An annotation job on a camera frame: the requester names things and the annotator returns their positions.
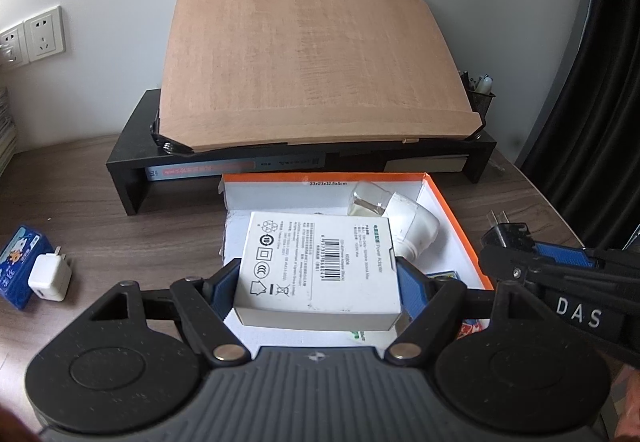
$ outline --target blue tissue pack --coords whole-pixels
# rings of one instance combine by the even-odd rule
[[[0,295],[18,310],[22,310],[33,291],[29,275],[38,255],[52,253],[45,235],[20,226],[0,255]]]

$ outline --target wooden desk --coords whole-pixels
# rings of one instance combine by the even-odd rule
[[[157,289],[220,268],[225,206],[216,178],[154,184],[141,213],[127,217],[104,166],[115,140],[21,153],[0,178],[0,244],[18,225],[30,225],[62,246],[74,270],[62,303],[34,297],[18,312],[0,299],[0,402],[33,429],[39,424],[24,393],[24,371],[85,307],[123,279]],[[528,223],[539,241],[579,245],[544,197],[497,152],[478,184],[461,173],[434,180],[476,249],[491,209]]]

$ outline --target barcode number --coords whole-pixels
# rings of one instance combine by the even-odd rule
[[[321,244],[320,279],[324,279],[324,281],[340,281],[342,279],[340,271],[340,240],[323,238]]]

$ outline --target wall outlet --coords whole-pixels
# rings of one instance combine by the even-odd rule
[[[65,51],[60,6],[25,20],[24,32],[31,61],[41,60]]]
[[[0,70],[12,70],[29,63],[24,25],[0,32]]]

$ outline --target curtain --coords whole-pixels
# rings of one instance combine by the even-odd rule
[[[574,65],[522,171],[588,247],[640,223],[640,0],[591,0]]]

